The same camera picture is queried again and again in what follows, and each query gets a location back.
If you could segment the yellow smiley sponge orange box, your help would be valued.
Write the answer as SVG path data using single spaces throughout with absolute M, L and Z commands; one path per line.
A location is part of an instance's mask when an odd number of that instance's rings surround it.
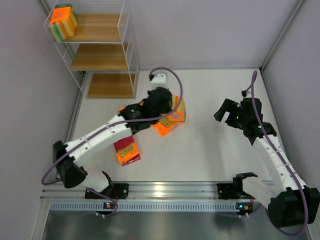
M 161 136 L 165 137 L 171 133 L 174 129 L 180 126 L 183 122 L 172 121 L 168 116 L 161 118 L 156 124 L 153 124 L 153 128 Z

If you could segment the striped sponge pack orange box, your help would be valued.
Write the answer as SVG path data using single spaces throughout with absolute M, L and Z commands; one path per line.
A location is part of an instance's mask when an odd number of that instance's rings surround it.
M 48 29 L 56 42 L 63 42 L 75 35 L 77 18 L 71 4 L 57 4 L 49 18 Z

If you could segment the pink sponge orange box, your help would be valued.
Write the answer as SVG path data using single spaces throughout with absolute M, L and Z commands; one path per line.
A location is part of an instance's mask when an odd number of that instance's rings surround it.
M 123 138 L 113 144 L 116 159 L 123 167 L 141 159 L 140 151 L 133 136 Z

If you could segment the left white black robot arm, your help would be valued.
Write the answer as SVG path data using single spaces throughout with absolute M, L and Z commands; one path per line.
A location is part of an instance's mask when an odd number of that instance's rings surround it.
M 111 120 L 87 135 L 53 145 L 54 164 L 65 188 L 83 186 L 95 195 L 108 196 L 114 189 L 105 172 L 90 172 L 84 168 L 95 154 L 114 143 L 150 128 L 172 110 L 172 93 L 164 87 L 148 91 L 147 98 L 127 105 Z

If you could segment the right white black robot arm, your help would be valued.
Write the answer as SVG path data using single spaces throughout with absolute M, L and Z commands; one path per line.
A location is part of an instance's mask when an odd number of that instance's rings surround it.
M 240 129 L 257 151 L 273 181 L 266 185 L 256 173 L 238 173 L 233 178 L 232 190 L 235 196 L 252 196 L 267 211 L 276 228 L 312 224 L 320 205 L 320 192 L 310 188 L 298 176 L 283 152 L 277 133 L 269 122 L 263 119 L 262 103 L 258 98 L 245 97 L 241 102 L 226 98 L 214 114 L 221 122 L 228 113 L 226 124 Z

